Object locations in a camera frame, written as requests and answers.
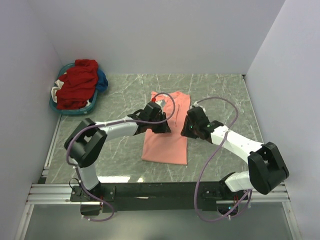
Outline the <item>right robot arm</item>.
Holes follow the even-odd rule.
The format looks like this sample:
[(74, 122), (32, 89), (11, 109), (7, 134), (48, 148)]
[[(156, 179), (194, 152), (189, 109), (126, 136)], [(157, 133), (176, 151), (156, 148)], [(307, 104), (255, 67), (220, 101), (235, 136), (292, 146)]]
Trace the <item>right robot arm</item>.
[(181, 135), (221, 146), (247, 164), (247, 171), (233, 172), (220, 180), (229, 192), (253, 189), (267, 195), (290, 176), (276, 144), (254, 141), (217, 120), (210, 122), (200, 106), (187, 111)]

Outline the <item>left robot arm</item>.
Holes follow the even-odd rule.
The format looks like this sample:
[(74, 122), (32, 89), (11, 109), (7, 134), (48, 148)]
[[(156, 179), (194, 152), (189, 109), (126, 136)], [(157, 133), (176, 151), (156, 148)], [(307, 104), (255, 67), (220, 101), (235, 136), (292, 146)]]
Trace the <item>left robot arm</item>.
[(166, 113), (159, 104), (151, 101), (143, 109), (121, 119), (94, 122), (86, 118), (80, 122), (64, 143), (67, 151), (66, 162), (75, 168), (79, 185), (91, 196), (101, 199), (103, 191), (96, 173), (95, 161), (104, 143), (120, 137), (139, 135), (147, 130), (155, 134), (171, 132)]

